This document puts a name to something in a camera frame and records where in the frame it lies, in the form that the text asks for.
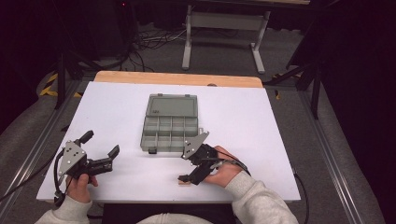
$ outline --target white tabletop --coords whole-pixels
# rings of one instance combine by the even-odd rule
[[[300,200],[265,89],[91,82],[61,147],[89,130],[93,130],[94,136],[81,146],[89,159],[106,158],[115,145],[120,145],[113,171],[97,176],[98,188],[90,186],[94,201],[228,203],[232,200],[224,189],[205,182],[180,186],[178,176],[187,175],[195,168],[180,158],[181,153],[149,155],[142,151],[140,140],[152,93],[197,95],[199,126],[210,132],[205,143],[225,147],[247,166],[255,179],[262,180],[285,201]],[[37,194],[38,200],[53,200],[52,170],[53,163]]]

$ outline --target white metal table frame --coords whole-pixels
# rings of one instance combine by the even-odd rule
[[[187,36],[186,45],[184,47],[182,68],[188,70],[190,68],[191,58],[191,28],[192,27],[206,27],[206,28],[220,28],[220,29],[235,29],[235,30],[250,30],[258,31],[256,43],[251,43],[251,51],[253,53],[254,61],[257,66],[259,74],[264,74],[265,69],[262,64],[262,57],[259,53],[262,37],[270,17],[270,11],[266,11],[263,16],[252,15],[234,15],[234,14],[220,14],[208,12],[194,12],[192,6],[189,5],[187,9]]]

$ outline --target gray sweatshirt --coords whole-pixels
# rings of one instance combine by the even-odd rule
[[[233,195],[233,211],[242,223],[298,223],[285,202],[261,181],[254,180],[246,172],[236,175],[225,188]],[[66,196],[58,210],[49,210],[36,224],[41,223],[90,223],[87,212],[90,203],[79,203]],[[139,223],[209,223],[208,221],[182,214],[159,214]]]

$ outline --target sleeve cuff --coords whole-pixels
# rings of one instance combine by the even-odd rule
[[[84,221],[88,220],[87,212],[90,210],[92,201],[89,203],[79,203],[66,195],[62,206],[55,210],[53,214],[65,221]]]
[[[225,189],[231,192],[235,200],[238,200],[253,187],[255,182],[256,180],[248,175],[248,173],[241,171],[230,181],[230,183],[228,183]]]

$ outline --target metal floor strip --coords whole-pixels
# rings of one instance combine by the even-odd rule
[[[73,95],[76,92],[79,83],[80,81],[77,80],[71,81],[66,92],[66,99],[64,103],[61,105],[61,107],[58,110],[54,110],[53,113],[51,114],[49,121],[47,122],[47,125],[39,135],[29,155],[26,157],[26,160],[23,162],[19,171],[17,172],[11,184],[9,185],[6,194],[11,189],[17,187],[23,180],[28,178],[29,175],[32,173],[33,169],[35,168],[35,164],[37,163],[38,159],[40,158],[44,148],[46,147],[49,141],[53,128],[57,124],[62,113],[65,111],[69,101],[73,98]],[[3,223],[4,220],[6,219],[9,210],[17,200],[18,195],[21,193],[22,188],[16,190],[13,194],[11,194],[8,198],[4,199],[0,203],[0,223]]]
[[[320,125],[319,120],[314,119],[310,109],[310,100],[307,92],[298,91],[300,99],[303,103],[305,112],[307,113],[312,126],[315,129],[318,140],[321,144],[321,151],[323,154],[323,159],[326,162],[327,168],[329,169],[330,175],[332,177],[332,182],[335,185],[338,196],[341,199],[341,203],[346,210],[347,218],[349,223],[364,223],[361,214],[354,203],[352,195],[350,194],[350,189],[347,186],[347,181],[344,178],[340,168],[337,165],[334,155],[332,154],[332,149],[330,148],[329,142],[327,141],[326,135]]]

